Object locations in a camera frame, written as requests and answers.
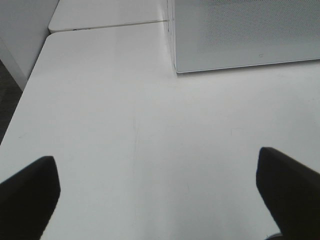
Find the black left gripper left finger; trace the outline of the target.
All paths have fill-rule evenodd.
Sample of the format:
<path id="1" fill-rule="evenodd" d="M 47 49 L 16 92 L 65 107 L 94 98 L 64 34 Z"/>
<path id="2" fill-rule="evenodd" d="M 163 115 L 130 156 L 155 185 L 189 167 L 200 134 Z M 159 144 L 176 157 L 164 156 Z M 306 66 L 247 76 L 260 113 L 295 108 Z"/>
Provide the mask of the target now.
<path id="1" fill-rule="evenodd" d="M 53 156 L 43 156 L 0 184 L 0 238 L 39 240 L 61 194 Z"/>

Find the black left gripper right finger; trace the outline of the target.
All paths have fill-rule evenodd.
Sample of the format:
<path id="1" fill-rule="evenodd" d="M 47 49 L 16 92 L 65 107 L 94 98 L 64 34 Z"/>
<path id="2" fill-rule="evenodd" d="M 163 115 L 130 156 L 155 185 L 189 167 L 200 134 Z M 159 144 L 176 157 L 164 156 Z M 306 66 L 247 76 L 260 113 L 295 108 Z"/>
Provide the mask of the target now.
<path id="1" fill-rule="evenodd" d="M 272 147 L 259 151 L 256 187 L 286 240 L 320 238 L 320 174 Z"/>

